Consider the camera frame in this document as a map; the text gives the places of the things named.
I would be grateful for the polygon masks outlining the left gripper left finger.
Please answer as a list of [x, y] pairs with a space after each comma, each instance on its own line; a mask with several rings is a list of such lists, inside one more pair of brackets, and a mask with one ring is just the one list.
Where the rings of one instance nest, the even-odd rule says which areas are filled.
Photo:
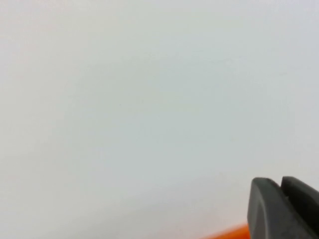
[[268, 178], [251, 182], [247, 222], [252, 239], [308, 239], [310, 229], [279, 185]]

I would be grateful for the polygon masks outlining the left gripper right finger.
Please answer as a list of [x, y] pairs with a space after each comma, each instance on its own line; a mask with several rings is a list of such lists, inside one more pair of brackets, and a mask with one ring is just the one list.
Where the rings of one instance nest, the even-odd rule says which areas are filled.
[[292, 204], [298, 218], [302, 220], [306, 228], [314, 234], [313, 238], [319, 238], [319, 192], [303, 181], [284, 176], [281, 189]]

